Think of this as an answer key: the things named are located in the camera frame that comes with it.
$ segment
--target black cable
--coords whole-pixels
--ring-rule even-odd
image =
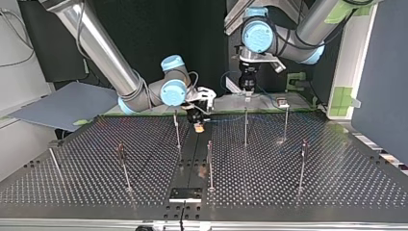
[[[81,46],[81,32],[82,32],[82,23],[83,23],[82,19],[84,17],[86,5],[87,4],[86,4],[85,0],[83,0],[82,1],[81,14],[79,15],[79,19],[78,19],[76,45],[77,45],[79,53],[82,56],[84,56],[85,58],[90,60],[90,57],[85,53],[84,49]]]
[[[343,0],[348,4],[354,5],[354,6],[366,6],[368,4],[371,4],[374,0],[367,0],[365,2],[360,2],[360,1],[355,1],[355,0]]]
[[[278,33],[278,31],[276,30],[276,26],[275,26],[273,23],[270,23],[270,20],[269,20],[269,24],[270,24],[270,27],[271,27],[273,33],[275,33],[276,36],[278,36],[280,39],[282,39],[283,41],[285,41],[288,45],[290,45],[290,46],[292,46],[292,47],[294,47],[294,48],[300,49],[300,50],[314,50],[314,49],[316,49],[316,48],[325,46],[325,45],[331,43],[333,40],[335,40],[335,38],[336,38],[337,36],[339,36],[339,35],[342,33],[342,31],[343,31],[345,25],[347,24],[347,22],[350,20],[350,18],[354,15],[354,13],[355,13],[356,11],[357,11],[357,10],[354,9],[354,10],[351,12],[351,14],[348,16],[348,18],[346,18],[342,23],[339,24],[339,25],[342,25],[342,28],[339,29],[339,31],[336,33],[336,35],[334,35],[332,38],[328,39],[326,42],[324,42],[324,43],[322,43],[322,44],[320,44],[320,45],[312,45],[312,44],[306,43],[305,41],[303,41],[303,40],[301,40],[301,39],[299,40],[300,42],[302,42],[303,44],[305,44],[305,45],[308,46],[308,47],[298,46],[298,45],[296,45],[296,44],[293,44],[293,43],[289,42],[289,40],[287,40],[286,38],[283,38],[283,37]]]
[[[290,39],[290,38],[291,38],[291,30],[288,30],[288,32],[286,33],[285,43],[283,44],[282,49],[279,51],[279,53],[276,55],[276,57],[279,57],[279,56],[281,56],[281,55],[283,54],[283,52],[285,51],[286,47],[288,46],[288,43],[289,43],[289,39]]]
[[[302,16],[302,12],[303,12],[303,0],[300,0],[300,8],[299,8],[299,16],[297,17],[297,25],[300,24],[300,17]]]
[[[312,81],[309,80],[308,82],[309,82],[310,88],[311,88],[312,91],[313,91],[313,94],[314,94],[315,97],[318,99],[318,101],[320,101],[321,106],[323,106],[324,110],[326,110],[326,112],[327,112],[326,106],[323,105],[323,101],[321,101],[320,97],[318,96],[318,94],[317,94],[316,91],[315,91],[315,88],[313,88]]]
[[[31,60],[31,58],[33,58],[33,56],[34,56],[34,50],[32,50],[30,56],[29,56],[27,59],[22,60],[22,61],[19,61],[19,62],[16,62],[16,63],[13,63],[13,64],[2,64],[2,65],[0,65],[0,68],[1,68],[1,67],[7,67],[7,66],[12,66],[12,65],[18,65],[18,64],[26,63],[27,61]]]

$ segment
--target metal rod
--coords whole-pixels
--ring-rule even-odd
[[[63,179],[63,173],[61,172],[60,165],[58,164],[57,157],[55,156],[54,150],[51,147],[48,148],[48,150],[51,153],[52,160],[54,162],[55,167],[58,170],[58,173],[60,174],[61,179]]]
[[[283,132],[283,141],[286,140],[286,133],[288,130],[288,118],[289,118],[289,107],[286,108],[286,114],[285,114],[285,130]]]
[[[123,164],[123,171],[125,172],[125,176],[126,176],[126,182],[127,182],[127,185],[128,185],[128,191],[129,192],[131,192],[132,191],[132,186],[130,185],[130,180],[129,180],[129,174],[128,174],[128,172],[127,172],[127,169],[126,169],[126,165],[125,164]]]
[[[208,166],[210,168],[210,192],[213,192],[215,190],[214,188],[214,182],[213,182],[213,144],[211,141],[208,141],[207,144],[207,162]]]
[[[119,143],[119,146],[117,147],[117,158],[119,160],[119,165],[123,167],[123,173],[125,174],[126,178],[126,184],[127,184],[127,191],[131,192],[132,191],[132,186],[130,185],[130,180],[129,180],[129,173],[126,168],[126,153],[125,153],[125,144],[123,142]]]
[[[303,184],[303,175],[304,175],[304,169],[305,169],[305,163],[306,163],[306,158],[309,155],[309,143],[306,141],[306,139],[303,139],[302,142],[302,151],[301,151],[301,156],[302,156],[302,169],[300,171],[300,180],[299,180],[299,194],[303,190],[302,184]]]
[[[177,122],[177,110],[174,111],[174,125],[176,127],[176,134],[177,134],[177,148],[180,150],[181,149],[181,144],[180,144],[180,132],[179,132],[179,127],[178,127],[178,122]]]
[[[245,108],[245,147],[248,145],[247,137],[247,126],[248,126],[248,110]]]

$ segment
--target white wall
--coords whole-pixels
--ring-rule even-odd
[[[0,8],[21,15],[16,0],[0,0]],[[24,35],[18,21],[9,19]],[[0,18],[0,65],[24,60],[30,54]],[[53,129],[1,117],[50,92],[36,57],[25,64],[0,67],[0,181],[45,151],[55,139]]]
[[[10,9],[20,15],[16,0],[1,0],[0,8]],[[9,19],[20,35],[24,35],[18,21],[12,17]],[[0,65],[24,60],[30,54],[31,50],[0,18]],[[0,111],[39,98],[49,92],[50,89],[45,83],[36,57],[25,64],[0,68]]]

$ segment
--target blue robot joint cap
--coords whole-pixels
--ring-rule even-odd
[[[245,9],[245,15],[243,17],[251,16],[268,16],[268,8],[265,7],[249,7]]]
[[[169,80],[161,89],[160,97],[168,106],[180,106],[186,100],[187,87],[181,80]]]
[[[273,31],[264,21],[251,21],[243,28],[242,42],[250,51],[264,53],[273,44]]]
[[[179,66],[185,65],[183,59],[179,55],[172,55],[162,60],[162,70],[168,71]]]

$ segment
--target metal bracket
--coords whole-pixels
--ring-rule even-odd
[[[280,73],[286,69],[286,66],[282,64],[279,58],[273,56],[272,54],[258,54],[250,51],[246,47],[242,47],[240,50],[240,60],[247,63],[270,63],[276,73]]]
[[[171,203],[201,203],[203,191],[201,188],[174,188],[171,190]]]
[[[355,98],[351,98],[351,107],[361,108],[361,101]]]
[[[297,18],[300,12],[302,0],[239,0],[231,9],[224,20],[225,34],[231,36],[243,23],[242,17],[245,9],[248,7],[266,7],[273,6],[281,9],[294,22],[297,23]],[[309,12],[306,4],[303,4],[302,14],[300,19],[303,19]]]
[[[210,112],[213,109],[214,99],[216,99],[216,97],[217,94],[213,90],[198,87],[197,90],[192,89],[186,96],[186,102],[193,102],[197,100],[207,101],[207,112]]]

